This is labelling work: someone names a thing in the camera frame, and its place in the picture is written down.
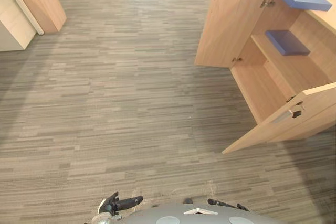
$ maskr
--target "black handle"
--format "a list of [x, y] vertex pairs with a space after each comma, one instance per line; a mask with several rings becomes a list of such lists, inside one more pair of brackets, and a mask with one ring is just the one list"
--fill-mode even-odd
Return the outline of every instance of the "black handle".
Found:
[[137, 196], [134, 198], [129, 199], [123, 199], [116, 202], [117, 205], [117, 211], [126, 210], [132, 207], [135, 207], [136, 205], [140, 204], [143, 200], [142, 196]]
[[295, 111], [295, 112], [293, 112], [292, 118], [297, 118], [300, 115], [302, 115], [302, 111], [301, 110]]

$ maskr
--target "floor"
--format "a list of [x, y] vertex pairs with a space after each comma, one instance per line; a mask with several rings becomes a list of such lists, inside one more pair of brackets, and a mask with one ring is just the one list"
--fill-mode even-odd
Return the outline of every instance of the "floor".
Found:
[[59, 34], [0, 53], [0, 223], [84, 223], [101, 200], [207, 197], [333, 223], [335, 128], [222, 155], [254, 119], [193, 60], [209, 0], [61, 0]]

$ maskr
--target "cabinet door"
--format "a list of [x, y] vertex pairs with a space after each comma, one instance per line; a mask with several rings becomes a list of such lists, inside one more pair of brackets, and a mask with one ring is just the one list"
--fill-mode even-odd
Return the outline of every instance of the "cabinet door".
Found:
[[211, 0], [196, 65], [231, 67], [249, 38], [263, 0]]
[[223, 151], [308, 137], [336, 122], [336, 82], [304, 90]]

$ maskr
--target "cabinet shelf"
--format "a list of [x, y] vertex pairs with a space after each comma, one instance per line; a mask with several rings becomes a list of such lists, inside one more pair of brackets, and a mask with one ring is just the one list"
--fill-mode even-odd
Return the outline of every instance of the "cabinet shelf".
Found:
[[308, 56], [283, 56], [264, 34], [251, 38], [295, 93], [331, 82]]
[[286, 103], [265, 67], [235, 66], [231, 73], [258, 124]]

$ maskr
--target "wooden counter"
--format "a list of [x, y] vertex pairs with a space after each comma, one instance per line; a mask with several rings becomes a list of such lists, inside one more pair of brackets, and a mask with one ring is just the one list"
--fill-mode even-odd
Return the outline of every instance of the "wooden counter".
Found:
[[24, 50], [43, 30], [23, 0], [0, 0], [0, 51]]
[[[230, 68], [257, 124], [223, 153], [336, 123], [336, 0], [328, 1], [323, 12], [283, 0], [211, 0], [195, 64]], [[291, 31], [309, 55], [282, 56], [267, 30]]]

